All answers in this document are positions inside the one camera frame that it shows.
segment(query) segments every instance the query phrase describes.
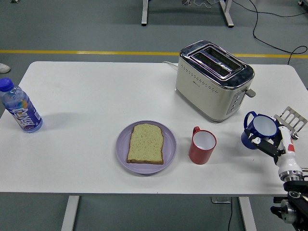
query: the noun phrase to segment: floor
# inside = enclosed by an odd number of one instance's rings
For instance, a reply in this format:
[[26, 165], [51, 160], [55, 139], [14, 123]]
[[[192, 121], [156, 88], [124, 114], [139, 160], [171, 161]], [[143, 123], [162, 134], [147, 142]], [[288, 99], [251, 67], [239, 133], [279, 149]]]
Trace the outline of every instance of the floor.
[[[206, 1], [208, 8], [197, 6], [201, 0], [191, 1], [183, 6], [181, 0], [151, 0], [148, 25], [141, 26], [142, 0], [0, 0], [0, 63], [11, 67], [0, 77], [18, 84], [35, 61], [177, 63], [177, 53], [199, 40], [211, 41], [249, 64], [288, 63], [289, 53], [254, 37], [255, 12], [232, 3], [235, 26], [228, 28], [219, 3]], [[236, 2], [255, 10], [248, 0]], [[308, 45], [307, 4], [252, 2], [259, 12], [258, 39], [289, 52]], [[303, 14], [279, 17], [261, 12]], [[289, 65], [308, 88], [307, 54], [293, 55]], [[67, 199], [68, 195], [0, 194], [0, 230], [60, 230]], [[257, 230], [294, 230], [271, 214], [272, 197], [250, 201]], [[237, 198], [232, 205], [230, 230], [244, 230]], [[93, 195], [81, 197], [74, 230], [228, 230], [230, 215], [230, 204], [214, 205], [201, 195]]]

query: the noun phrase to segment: yellow floor line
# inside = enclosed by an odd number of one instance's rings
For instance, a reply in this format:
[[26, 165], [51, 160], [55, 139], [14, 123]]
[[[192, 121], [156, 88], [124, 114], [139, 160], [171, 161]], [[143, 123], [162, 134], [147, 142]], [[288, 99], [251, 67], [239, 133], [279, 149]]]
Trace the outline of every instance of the yellow floor line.
[[[0, 50], [6, 54], [99, 54], [99, 55], [157, 55], [178, 56], [179, 52], [156, 52], [156, 51], [52, 51], [52, 50]], [[248, 58], [289, 58], [289, 54], [233, 54], [237, 57]], [[292, 55], [292, 58], [308, 59], [308, 55]]]

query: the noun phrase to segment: toaster slot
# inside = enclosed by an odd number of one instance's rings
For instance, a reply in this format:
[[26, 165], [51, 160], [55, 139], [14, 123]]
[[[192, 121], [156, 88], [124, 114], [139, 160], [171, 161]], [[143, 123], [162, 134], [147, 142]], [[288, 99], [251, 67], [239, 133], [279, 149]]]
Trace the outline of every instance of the toaster slot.
[[225, 77], [230, 74], [228, 70], [226, 70], [218, 63], [216, 63], [214, 60], [210, 59], [209, 57], [205, 56], [202, 53], [197, 53], [193, 57], [203, 66], [210, 68], [212, 71], [214, 71], [216, 74], [222, 77]]
[[226, 65], [232, 71], [236, 71], [237, 69], [241, 68], [239, 64], [231, 60], [225, 54], [220, 53], [213, 47], [208, 47], [204, 51], [209, 55], [211, 55], [212, 57], [214, 57], [215, 59], [217, 59], [218, 61], [220, 61], [221, 63], [223, 63], [224, 65]]

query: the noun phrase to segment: mug handle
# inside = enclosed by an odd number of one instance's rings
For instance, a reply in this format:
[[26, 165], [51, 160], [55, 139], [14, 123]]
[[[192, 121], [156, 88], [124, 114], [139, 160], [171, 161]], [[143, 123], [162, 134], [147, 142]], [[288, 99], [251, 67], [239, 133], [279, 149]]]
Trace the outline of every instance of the mug handle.
[[195, 134], [196, 132], [200, 131], [201, 129], [199, 127], [194, 127], [192, 134]]
[[247, 128], [247, 121], [248, 121], [248, 117], [250, 116], [250, 114], [252, 114], [254, 117], [257, 116], [257, 114], [254, 111], [248, 112], [244, 119], [244, 129]]

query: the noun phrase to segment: water bottle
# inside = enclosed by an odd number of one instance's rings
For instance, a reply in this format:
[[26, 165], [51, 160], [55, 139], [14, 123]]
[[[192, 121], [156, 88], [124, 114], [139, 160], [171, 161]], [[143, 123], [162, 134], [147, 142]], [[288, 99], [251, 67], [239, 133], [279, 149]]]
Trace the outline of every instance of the water bottle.
[[41, 128], [42, 118], [28, 95], [19, 86], [15, 86], [9, 78], [2, 78], [0, 91], [4, 107], [12, 114], [23, 131], [34, 132]]

